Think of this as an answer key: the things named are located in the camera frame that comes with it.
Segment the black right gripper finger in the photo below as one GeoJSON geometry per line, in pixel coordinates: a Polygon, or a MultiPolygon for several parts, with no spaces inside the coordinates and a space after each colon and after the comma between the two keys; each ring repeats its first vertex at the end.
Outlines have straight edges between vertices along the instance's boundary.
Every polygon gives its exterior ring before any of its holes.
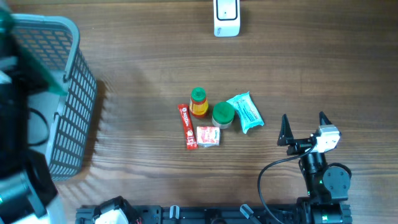
{"type": "Polygon", "coordinates": [[[319,119],[320,119],[320,125],[332,125],[332,122],[327,118],[326,114],[321,111],[319,112],[319,119]]]}
{"type": "Polygon", "coordinates": [[[278,146],[289,146],[294,144],[294,136],[292,134],[289,120],[286,114],[282,116],[281,129],[277,140],[278,146]]]}

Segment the teal wet wipes pack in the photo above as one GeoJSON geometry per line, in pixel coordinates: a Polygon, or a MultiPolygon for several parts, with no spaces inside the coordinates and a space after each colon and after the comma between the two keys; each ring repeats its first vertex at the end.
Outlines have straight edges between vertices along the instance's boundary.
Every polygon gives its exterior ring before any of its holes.
{"type": "Polygon", "coordinates": [[[237,112],[244,134],[251,128],[265,125],[264,120],[251,99],[250,92],[236,95],[226,102],[237,112]]]}

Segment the clear jar green lid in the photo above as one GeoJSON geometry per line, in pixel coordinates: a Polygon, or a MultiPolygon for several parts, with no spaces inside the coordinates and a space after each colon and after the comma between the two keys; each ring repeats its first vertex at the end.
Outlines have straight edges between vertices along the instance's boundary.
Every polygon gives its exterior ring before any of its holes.
{"type": "Polygon", "coordinates": [[[229,128],[235,115],[234,108],[226,101],[217,103],[213,107],[212,123],[220,129],[229,128]]]}

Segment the red small packet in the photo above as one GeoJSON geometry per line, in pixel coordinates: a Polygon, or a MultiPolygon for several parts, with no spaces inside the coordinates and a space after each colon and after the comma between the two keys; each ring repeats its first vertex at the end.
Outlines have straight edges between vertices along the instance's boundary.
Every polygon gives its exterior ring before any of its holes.
{"type": "Polygon", "coordinates": [[[202,147],[220,145],[221,131],[219,127],[197,126],[197,144],[202,147]]]}

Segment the yellow bottle green cap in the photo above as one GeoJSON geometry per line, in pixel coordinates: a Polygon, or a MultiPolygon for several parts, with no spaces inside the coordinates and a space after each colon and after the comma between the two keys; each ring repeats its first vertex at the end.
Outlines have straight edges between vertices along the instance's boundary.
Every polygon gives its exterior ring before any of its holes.
{"type": "Polygon", "coordinates": [[[208,113],[208,100],[206,91],[202,87],[196,87],[191,92],[189,110],[196,118],[204,118],[208,113]]]}

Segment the red stick sachet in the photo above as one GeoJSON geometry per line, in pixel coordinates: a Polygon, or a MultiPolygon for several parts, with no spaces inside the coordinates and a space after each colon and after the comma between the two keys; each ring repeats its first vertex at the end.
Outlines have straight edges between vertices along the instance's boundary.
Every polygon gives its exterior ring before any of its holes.
{"type": "Polygon", "coordinates": [[[187,150],[195,150],[198,148],[197,140],[193,129],[193,124],[190,118],[189,107],[186,104],[178,105],[178,110],[183,123],[187,150]]]}

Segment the green glove package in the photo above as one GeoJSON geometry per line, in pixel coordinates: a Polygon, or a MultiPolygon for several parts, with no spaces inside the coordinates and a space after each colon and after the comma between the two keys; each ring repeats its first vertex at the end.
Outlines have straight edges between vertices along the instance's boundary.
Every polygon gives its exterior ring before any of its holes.
{"type": "Polygon", "coordinates": [[[66,95],[50,71],[47,70],[12,33],[16,22],[10,13],[1,9],[1,88],[33,95],[49,91],[66,95]]]}

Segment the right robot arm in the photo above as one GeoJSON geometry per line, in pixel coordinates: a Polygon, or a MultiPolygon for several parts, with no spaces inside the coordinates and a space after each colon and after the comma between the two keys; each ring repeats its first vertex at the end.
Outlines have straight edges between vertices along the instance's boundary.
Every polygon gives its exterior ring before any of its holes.
{"type": "Polygon", "coordinates": [[[305,180],[307,197],[297,199],[299,223],[352,223],[348,190],[351,170],[340,163],[327,163],[325,154],[334,150],[341,132],[324,112],[319,113],[320,125],[309,138],[295,139],[286,115],[282,123],[278,146],[287,146],[288,156],[299,156],[299,169],[305,180]]]}

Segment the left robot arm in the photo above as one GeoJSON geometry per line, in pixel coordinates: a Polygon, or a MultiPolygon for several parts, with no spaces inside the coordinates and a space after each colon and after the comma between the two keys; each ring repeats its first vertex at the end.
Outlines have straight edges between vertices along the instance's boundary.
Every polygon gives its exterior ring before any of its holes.
{"type": "Polygon", "coordinates": [[[28,144],[27,91],[15,56],[1,59],[1,223],[65,223],[43,154],[28,144]]]}

